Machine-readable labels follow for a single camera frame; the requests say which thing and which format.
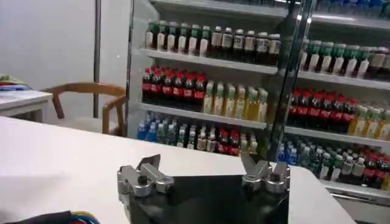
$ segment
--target drink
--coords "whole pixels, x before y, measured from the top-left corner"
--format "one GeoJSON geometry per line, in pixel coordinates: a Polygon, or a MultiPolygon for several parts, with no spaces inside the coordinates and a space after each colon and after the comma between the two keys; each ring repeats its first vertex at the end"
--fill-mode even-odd
{"type": "Polygon", "coordinates": [[[332,42],[322,42],[320,48],[320,57],[317,63],[316,72],[325,73],[328,71],[330,61],[332,60],[331,49],[333,47],[332,42]]]}
{"type": "Polygon", "coordinates": [[[203,26],[202,39],[200,40],[200,48],[199,48],[200,57],[207,57],[209,42],[210,42],[210,27],[203,26]]]}
{"type": "Polygon", "coordinates": [[[235,61],[241,61],[243,58],[244,48],[244,31],[242,29],[236,30],[233,39],[233,52],[232,59],[235,61]]]}
{"type": "Polygon", "coordinates": [[[226,27],[225,32],[222,35],[221,58],[226,60],[231,58],[232,44],[233,44],[232,28],[226,27]]]}
{"type": "Polygon", "coordinates": [[[189,25],[187,23],[182,23],[180,28],[179,43],[177,45],[177,52],[179,54],[186,54],[188,49],[188,36],[189,36],[189,25]]]}
{"type": "Polygon", "coordinates": [[[168,52],[175,52],[178,44],[178,38],[177,38],[177,23],[175,22],[170,22],[169,23],[169,35],[168,35],[168,40],[166,44],[166,49],[168,52]]]}
{"type": "Polygon", "coordinates": [[[211,48],[209,56],[213,58],[219,58],[221,56],[221,44],[222,44],[222,29],[220,26],[216,26],[211,37],[211,48]]]}
{"type": "Polygon", "coordinates": [[[214,82],[209,81],[206,86],[206,95],[203,103],[203,113],[213,114],[213,88],[214,82]]]}
{"type": "Polygon", "coordinates": [[[195,56],[198,54],[199,34],[200,34],[199,31],[200,31],[200,26],[197,24],[193,24],[191,29],[190,42],[188,43],[188,55],[195,56]]]}
{"type": "Polygon", "coordinates": [[[279,58],[280,46],[280,34],[270,34],[269,35],[269,64],[276,66],[279,58]]]}
{"type": "Polygon", "coordinates": [[[247,35],[245,36],[243,57],[243,61],[245,61],[246,63],[254,63],[255,41],[255,31],[248,31],[247,35]]]}
{"type": "Polygon", "coordinates": [[[268,46],[269,38],[267,32],[260,32],[256,37],[256,52],[255,63],[256,64],[269,64],[268,62],[268,46]]]}
{"type": "Polygon", "coordinates": [[[166,42],[167,42],[166,39],[167,39],[168,30],[167,30],[166,21],[160,20],[159,28],[160,31],[157,35],[157,50],[162,51],[166,49],[166,42]]]}
{"type": "Polygon", "coordinates": [[[201,112],[204,104],[205,98],[205,75],[200,75],[197,77],[195,83],[195,92],[194,92],[194,111],[201,112]]]}

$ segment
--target plastic bottle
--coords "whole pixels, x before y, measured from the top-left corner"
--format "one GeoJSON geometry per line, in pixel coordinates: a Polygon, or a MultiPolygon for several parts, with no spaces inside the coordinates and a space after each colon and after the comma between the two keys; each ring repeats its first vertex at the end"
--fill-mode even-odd
{"type": "Polygon", "coordinates": [[[217,93],[214,99],[214,114],[222,116],[222,108],[224,106],[224,84],[218,83],[217,93]]]}
{"type": "Polygon", "coordinates": [[[168,52],[175,52],[178,44],[178,26],[176,22],[169,23],[169,35],[166,44],[166,49],[168,52]]]}
{"type": "Polygon", "coordinates": [[[179,54],[186,54],[188,49],[189,25],[182,23],[180,28],[179,43],[177,45],[177,52],[179,54]]]}
{"type": "Polygon", "coordinates": [[[166,49],[166,40],[167,40],[167,34],[168,34],[168,30],[167,30],[167,23],[166,21],[164,20],[160,20],[159,22],[159,28],[160,28],[160,32],[158,33],[157,35],[157,50],[158,51],[163,51],[166,49]]]}
{"type": "Polygon", "coordinates": [[[374,109],[371,116],[367,117],[366,119],[366,125],[364,126],[362,136],[367,138],[373,138],[375,136],[375,131],[378,128],[379,125],[379,109],[374,109]]]}
{"type": "Polygon", "coordinates": [[[209,56],[213,58],[219,58],[221,56],[221,44],[222,44],[222,29],[220,26],[216,26],[211,37],[211,48],[209,56]]]}
{"type": "Polygon", "coordinates": [[[342,167],[342,156],[341,155],[336,155],[336,160],[333,165],[333,172],[331,173],[330,180],[336,181],[341,173],[341,167],[342,167]]]}
{"type": "Polygon", "coordinates": [[[207,57],[209,43],[210,43],[210,27],[203,26],[202,39],[200,40],[200,47],[199,47],[200,57],[207,57]]]}

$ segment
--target yellow juice bottle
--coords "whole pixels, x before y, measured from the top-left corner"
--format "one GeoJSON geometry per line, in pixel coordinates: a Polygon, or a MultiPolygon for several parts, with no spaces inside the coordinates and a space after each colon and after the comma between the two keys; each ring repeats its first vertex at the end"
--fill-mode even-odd
{"type": "Polygon", "coordinates": [[[364,126],[362,136],[367,138],[373,138],[375,131],[378,128],[379,124],[379,114],[380,110],[373,108],[371,110],[371,116],[366,118],[366,126],[364,126]]]}

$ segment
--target metal pole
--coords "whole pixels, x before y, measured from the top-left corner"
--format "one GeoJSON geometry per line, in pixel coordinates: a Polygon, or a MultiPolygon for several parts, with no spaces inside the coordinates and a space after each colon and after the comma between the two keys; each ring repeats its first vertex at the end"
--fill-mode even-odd
{"type": "MultiPolygon", "coordinates": [[[[93,60],[93,82],[100,78],[100,39],[101,39],[102,1],[95,0],[95,47],[93,60]]],[[[93,117],[99,117],[99,94],[93,94],[93,117]]]]}

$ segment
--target refrigerator shelf edge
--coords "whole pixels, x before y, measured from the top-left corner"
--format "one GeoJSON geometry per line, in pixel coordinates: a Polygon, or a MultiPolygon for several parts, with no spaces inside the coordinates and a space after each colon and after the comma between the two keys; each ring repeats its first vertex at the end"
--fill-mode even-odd
{"type": "Polygon", "coordinates": [[[264,129],[267,126],[267,124],[261,122],[241,120],[233,117],[222,117],[222,116],[217,116],[212,114],[204,114],[195,111],[181,110],[181,109],[158,106],[158,105],[153,105],[148,103],[137,103],[136,107],[142,110],[150,110],[150,111],[164,113],[164,114],[189,117],[189,118],[199,119],[203,121],[212,121],[212,122],[219,122],[223,124],[237,125],[241,127],[264,129]]]}

